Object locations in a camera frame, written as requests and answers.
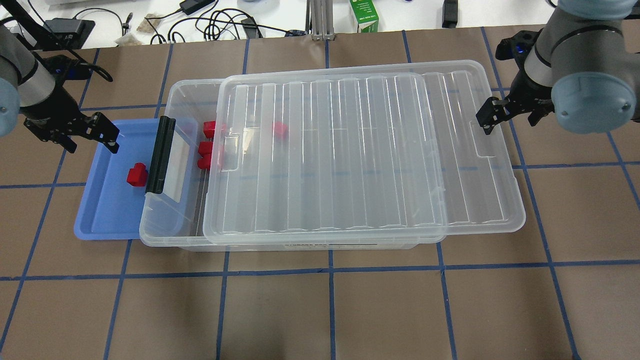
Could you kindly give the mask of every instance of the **brown table surface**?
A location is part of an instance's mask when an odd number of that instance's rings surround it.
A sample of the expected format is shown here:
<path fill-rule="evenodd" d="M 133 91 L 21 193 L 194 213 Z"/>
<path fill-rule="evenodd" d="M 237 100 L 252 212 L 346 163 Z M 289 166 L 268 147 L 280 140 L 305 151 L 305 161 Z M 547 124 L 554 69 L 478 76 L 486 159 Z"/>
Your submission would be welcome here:
<path fill-rule="evenodd" d="M 83 110 L 156 117 L 181 79 L 473 59 L 503 92 L 500 39 L 540 26 L 83 50 L 115 81 Z M 640 22 L 625 23 L 630 52 Z M 640 125 L 503 125 L 527 212 L 511 234 L 412 250 L 194 253 L 73 233 L 96 144 L 0 139 L 0 350 L 17 359 L 638 359 Z"/>

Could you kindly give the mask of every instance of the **white desk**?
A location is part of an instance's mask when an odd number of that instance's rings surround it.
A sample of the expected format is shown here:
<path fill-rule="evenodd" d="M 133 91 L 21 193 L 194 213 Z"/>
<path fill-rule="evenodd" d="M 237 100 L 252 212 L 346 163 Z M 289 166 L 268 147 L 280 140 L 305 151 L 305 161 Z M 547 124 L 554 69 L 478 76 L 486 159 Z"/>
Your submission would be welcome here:
<path fill-rule="evenodd" d="M 78 11 L 89 7 L 101 7 L 113 10 L 124 20 L 132 12 L 132 29 L 136 37 L 148 43 L 151 35 L 135 32 L 138 24 L 147 13 L 165 15 L 178 8 L 180 0 L 88 0 L 78 3 L 47 5 L 44 0 L 32 0 L 38 12 L 45 19 L 53 17 L 71 18 Z M 374 0 L 380 14 L 379 31 L 397 31 L 413 29 L 440 28 L 442 23 L 442 0 Z M 282 29 L 305 29 L 306 0 L 260 0 L 248 3 L 244 0 L 220 0 L 217 9 L 240 8 L 255 18 L 258 24 Z M 545 0 L 460 0 L 458 27 L 503 26 L 522 24 L 544 24 L 551 16 L 551 8 Z M 158 30 L 166 36 L 171 25 L 186 17 L 183 13 L 164 20 Z M 114 40 L 120 37 L 120 26 L 113 14 L 107 12 L 86 12 L 80 19 L 96 22 L 93 33 L 85 43 L 86 48 L 115 46 Z M 334 0 L 334 27 L 336 33 L 353 33 L 355 27 L 351 21 L 348 0 Z M 194 21 L 178 25 L 177 31 L 187 41 L 202 41 L 202 35 L 194 28 Z M 261 30 L 266 37 L 281 37 L 278 31 Z M 231 38 L 225 32 L 224 38 Z"/>

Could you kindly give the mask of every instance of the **red cube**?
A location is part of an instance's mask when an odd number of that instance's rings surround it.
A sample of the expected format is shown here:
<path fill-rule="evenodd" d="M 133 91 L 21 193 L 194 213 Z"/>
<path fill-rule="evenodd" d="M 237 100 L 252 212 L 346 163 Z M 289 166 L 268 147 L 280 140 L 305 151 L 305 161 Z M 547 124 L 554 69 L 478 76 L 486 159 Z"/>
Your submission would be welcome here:
<path fill-rule="evenodd" d="M 198 145 L 198 153 L 201 156 L 205 156 L 206 154 L 210 154 L 213 151 L 213 143 L 212 142 L 200 142 Z"/>
<path fill-rule="evenodd" d="M 211 168 L 211 154 L 202 156 L 202 159 L 198 160 L 198 167 L 202 170 L 209 170 Z"/>
<path fill-rule="evenodd" d="M 216 122 L 215 121 L 205 121 L 202 124 L 202 132 L 207 139 L 211 139 L 213 134 L 216 132 Z"/>
<path fill-rule="evenodd" d="M 287 126 L 287 124 L 281 122 L 281 121 L 276 121 L 273 123 L 273 136 L 277 137 L 279 139 L 285 139 L 287 138 L 287 134 L 289 132 L 289 126 Z"/>
<path fill-rule="evenodd" d="M 127 182 L 131 186 L 141 187 L 147 184 L 147 177 L 149 173 L 147 172 L 147 167 L 143 163 L 136 163 L 132 168 L 129 169 L 129 173 L 127 174 Z"/>

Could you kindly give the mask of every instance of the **power adapter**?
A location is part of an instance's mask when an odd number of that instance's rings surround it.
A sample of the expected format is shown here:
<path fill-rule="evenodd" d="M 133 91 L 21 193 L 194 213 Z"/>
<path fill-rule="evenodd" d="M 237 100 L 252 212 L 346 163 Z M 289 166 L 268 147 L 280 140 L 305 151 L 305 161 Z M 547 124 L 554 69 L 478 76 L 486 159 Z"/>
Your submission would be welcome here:
<path fill-rule="evenodd" d="M 51 29 L 71 49 L 81 49 L 95 27 L 95 21 L 91 20 L 56 17 L 45 22 L 47 28 Z"/>
<path fill-rule="evenodd" d="M 191 15 L 203 7 L 210 5 L 215 0 L 184 0 L 180 3 L 180 9 L 187 15 Z"/>
<path fill-rule="evenodd" d="M 442 4 L 442 27 L 455 28 L 458 25 L 458 0 L 444 0 Z"/>

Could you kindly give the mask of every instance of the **black cable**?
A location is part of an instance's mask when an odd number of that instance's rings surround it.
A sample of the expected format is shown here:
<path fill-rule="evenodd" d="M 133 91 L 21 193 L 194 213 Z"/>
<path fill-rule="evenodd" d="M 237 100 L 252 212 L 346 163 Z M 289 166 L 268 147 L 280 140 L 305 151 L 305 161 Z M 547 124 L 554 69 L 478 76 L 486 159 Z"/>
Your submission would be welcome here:
<path fill-rule="evenodd" d="M 17 20 L 15 19 L 15 17 L 12 17 L 12 16 L 6 17 L 0 20 L 0 26 L 4 26 L 7 22 L 11 22 L 11 21 L 17 21 Z"/>
<path fill-rule="evenodd" d="M 88 12 L 91 10 L 95 10 L 95 11 L 99 11 L 99 12 L 108 12 L 108 13 L 112 13 L 113 15 L 116 15 L 116 17 L 118 18 L 118 22 L 120 23 L 120 28 L 121 28 L 121 32 L 122 32 L 122 36 L 124 36 L 124 29 L 125 29 L 125 23 L 122 22 L 122 19 L 120 18 L 120 16 L 109 10 L 109 9 L 105 9 L 105 8 L 86 8 L 84 10 L 80 10 L 77 14 L 75 14 L 71 19 L 77 19 L 78 15 L 82 14 L 83 12 Z"/>
<path fill-rule="evenodd" d="M 233 22 L 233 20 L 234 20 L 236 17 L 242 16 L 242 15 L 243 15 L 243 14 L 237 14 L 237 15 L 234 15 L 233 17 L 229 16 L 229 20 Z M 222 36 L 222 33 L 223 33 L 223 32 L 225 32 L 225 31 L 227 31 L 228 33 L 230 33 L 230 34 L 234 37 L 234 39 L 235 39 L 235 40 L 237 40 L 237 39 L 239 39 L 239 38 L 240 38 L 240 32 L 238 32 L 238 27 L 237 27 L 237 25 L 234 25 L 234 30 L 236 31 L 236 33 L 234 34 L 234 33 L 233 33 L 233 31 L 231 31 L 231 30 L 228 28 L 230 24 L 227 24 L 227 25 L 225 25 L 225 27 L 224 27 L 224 28 L 220 29 L 220 27 L 219 27 L 218 25 L 215 25 L 215 22 L 216 22 L 216 19 L 213 19 L 213 22 L 212 22 L 212 23 L 210 23 L 210 24 L 205 28 L 205 30 L 208 30 L 208 29 L 216 29 L 216 28 L 218 29 L 218 34 L 217 34 L 217 35 L 216 35 L 215 33 L 213 33 L 213 40 L 219 40 L 219 39 L 220 39 L 220 36 Z"/>
<path fill-rule="evenodd" d="M 160 16 L 160 17 L 145 17 L 145 19 L 149 19 L 149 20 L 161 20 L 161 19 L 166 19 L 166 18 L 168 18 L 169 16 L 171 16 L 171 15 L 175 15 L 175 14 L 177 14 L 177 13 L 181 12 L 181 11 L 182 11 L 182 9 L 178 9 L 178 10 L 175 10 L 174 12 L 172 12 L 172 13 L 168 13 L 168 14 L 166 14 L 165 16 Z"/>
<path fill-rule="evenodd" d="M 31 0 L 27 0 L 27 3 L 29 4 L 29 6 L 31 7 L 31 9 L 33 10 L 33 13 L 36 14 L 36 16 L 38 17 L 38 19 L 40 19 L 42 21 L 42 24 L 44 25 L 44 27 L 49 30 L 49 36 L 51 37 L 51 39 L 53 41 L 55 41 L 60 47 L 62 47 L 64 50 L 68 51 L 71 55 L 75 56 L 78 60 L 83 62 L 83 65 L 86 65 L 89 69 L 93 70 L 94 72 L 96 72 L 101 78 L 105 79 L 106 81 L 109 81 L 110 83 L 113 82 L 113 77 L 111 76 L 111 74 L 109 74 L 109 72 L 107 70 L 105 70 L 104 68 L 102 68 L 101 66 L 98 65 L 94 65 L 88 61 L 86 61 L 82 56 L 78 55 L 77 52 L 71 50 L 71 48 L 69 46 L 67 46 L 67 44 L 65 44 L 62 40 L 60 40 L 60 38 L 54 33 L 54 31 L 51 29 L 51 27 L 47 24 L 46 21 L 44 21 L 44 19 L 42 18 L 42 16 L 40 16 L 40 14 L 38 13 L 38 11 L 36 10 L 35 7 L 33 7 L 33 4 L 31 4 Z"/>
<path fill-rule="evenodd" d="M 240 10 L 240 9 L 228 8 L 228 9 L 224 9 L 224 10 L 216 10 L 216 11 L 217 11 L 216 13 L 223 13 L 223 12 L 225 12 L 225 11 L 227 11 L 227 10 L 237 11 L 237 12 L 240 12 L 240 13 L 242 13 L 243 15 L 245 15 L 245 16 L 247 16 L 247 17 L 251 18 L 251 16 L 250 16 L 249 14 L 247 14 L 246 12 L 244 12 L 244 11 L 242 11 L 242 10 Z M 241 22 L 223 21 L 223 20 L 217 20 L 217 19 L 215 19 L 215 18 L 207 18 L 207 17 L 202 17 L 202 16 L 199 16 L 199 17 L 186 17 L 186 18 L 184 18 L 184 19 L 180 19 L 180 20 L 178 20 L 177 22 L 175 22 L 175 23 L 171 26 L 171 28 L 169 29 L 169 32 L 167 32 L 168 36 L 170 37 L 171 33 L 173 32 L 173 29 L 174 29 L 176 26 L 178 26 L 180 23 L 185 22 L 185 21 L 188 21 L 188 20 L 196 20 L 196 25 L 198 24 L 198 21 L 200 21 L 200 20 L 209 20 L 209 21 L 210 21 L 210 26 L 211 26 L 211 23 L 214 23 L 214 24 L 215 24 L 215 22 L 220 22 L 220 23 L 222 23 L 222 24 L 227 24 L 227 25 L 231 24 L 231 25 L 235 25 L 235 26 L 237 26 L 237 25 L 243 26 L 243 25 L 244 25 L 244 24 L 243 24 L 243 23 L 241 23 Z M 290 31 L 288 31 L 288 30 L 275 28 L 275 27 L 273 27 L 273 26 L 267 26 L 267 25 L 260 25 L 260 24 L 257 24 L 255 20 L 253 21 L 253 23 L 254 23 L 254 25 L 255 25 L 256 27 L 258 27 L 258 28 L 271 29 L 271 30 L 275 30 L 275 31 L 281 31 L 281 32 L 283 32 L 283 33 L 285 33 L 285 34 L 293 35 L 293 33 L 291 33 L 291 32 L 290 32 Z M 205 30 L 202 30 L 202 29 L 200 29 L 200 28 L 198 28 L 198 27 L 196 27 L 196 28 L 197 28 L 197 30 L 198 30 L 199 32 L 201 32 L 201 33 L 203 33 L 203 34 L 207 34 L 207 32 L 205 31 L 206 29 L 205 29 Z"/>
<path fill-rule="evenodd" d="M 231 16 L 229 16 L 226 12 L 225 12 L 224 14 L 225 14 L 225 15 L 227 15 L 227 16 L 229 17 L 229 21 L 233 22 L 233 21 L 234 21 L 234 19 L 236 19 L 236 17 L 240 17 L 240 16 L 242 16 L 242 15 L 246 14 L 246 13 L 244 13 L 242 10 L 240 10 L 240 12 L 241 12 L 241 13 L 239 13 L 239 14 L 237 14 L 237 15 L 234 15 L 234 16 L 232 16 L 232 17 L 231 17 Z M 215 40 L 217 40 L 217 39 L 219 39 L 219 38 L 220 38 L 220 36 L 222 35 L 222 32 L 223 32 L 223 31 L 225 31 L 225 30 L 229 31 L 229 30 L 228 30 L 229 25 L 230 25 L 230 24 L 225 25 L 225 27 L 224 27 L 221 31 L 219 31 L 219 32 L 218 32 L 218 36 L 216 37 L 216 39 L 215 39 Z M 235 37 L 236 39 L 239 39 L 239 38 L 240 38 L 240 32 L 238 31 L 238 27 L 237 27 L 237 25 L 234 25 L 234 30 L 236 31 L 236 35 L 235 35 L 234 37 Z"/>
<path fill-rule="evenodd" d="M 149 26 L 151 26 L 151 28 L 154 30 L 154 32 L 156 33 L 154 36 L 151 37 L 151 42 L 149 43 L 150 45 L 153 45 L 154 40 L 156 39 L 156 37 L 158 38 L 158 41 L 160 41 L 160 44 L 164 44 L 166 43 L 166 38 L 164 36 L 162 36 L 158 30 L 156 29 L 156 27 L 151 23 L 151 21 L 147 18 L 145 18 L 145 20 L 149 23 Z"/>
<path fill-rule="evenodd" d="M 184 22 L 184 21 L 187 21 L 187 20 L 198 20 L 198 19 L 202 20 L 202 19 L 206 19 L 206 18 L 202 18 L 202 17 L 186 17 L 184 19 L 181 19 L 181 20 L 179 20 L 178 22 L 176 22 L 175 24 L 173 24 L 171 26 L 171 28 L 169 29 L 169 33 L 171 33 L 172 30 L 174 29 L 174 27 L 176 25 L 180 24 L 181 22 Z M 229 22 L 229 21 L 222 21 L 222 20 L 219 20 L 219 21 L 224 23 L 224 24 L 244 25 L 241 22 Z M 260 24 L 256 24 L 256 26 L 258 26 L 259 28 L 271 29 L 271 30 L 275 30 L 275 31 L 281 31 L 283 33 L 287 33 L 287 34 L 290 34 L 290 35 L 295 35 L 294 33 L 292 33 L 289 30 L 278 29 L 278 28 L 274 28 L 273 26 L 260 25 Z"/>
<path fill-rule="evenodd" d="M 24 30 L 22 29 L 22 25 L 20 25 L 20 23 L 18 23 L 18 28 L 20 28 L 20 34 L 22 34 L 22 37 L 26 40 L 27 38 L 24 36 Z"/>
<path fill-rule="evenodd" d="M 176 42 L 176 41 L 175 41 L 175 36 L 176 36 L 176 35 L 180 35 L 180 37 L 182 38 L 182 42 L 187 42 L 187 40 L 185 40 L 185 39 L 184 39 L 184 36 L 182 36 L 182 34 L 180 34 L 180 33 L 179 33 L 179 32 L 177 32 L 177 31 L 174 31 L 174 32 L 171 34 L 171 41 L 172 41 L 172 42 L 174 42 L 174 43 Z"/>
<path fill-rule="evenodd" d="M 224 29 L 220 29 L 220 27 L 216 24 L 216 21 L 218 21 L 218 16 L 220 14 L 223 14 L 225 16 L 227 16 L 229 18 L 230 21 L 233 21 L 235 17 L 237 17 L 238 15 L 235 16 L 231 16 L 229 14 L 227 14 L 224 10 L 217 10 L 215 12 L 212 12 L 209 16 L 209 25 L 207 25 L 206 28 L 204 28 L 204 31 L 200 30 L 200 28 L 198 27 L 198 21 L 196 21 L 195 24 L 195 28 L 202 32 L 204 34 L 204 38 L 205 40 L 217 40 L 220 37 L 220 34 L 222 34 L 222 31 L 224 31 Z M 236 34 L 237 36 L 234 35 L 234 38 L 239 38 L 240 34 L 238 33 L 237 27 L 234 27 L 236 30 Z"/>

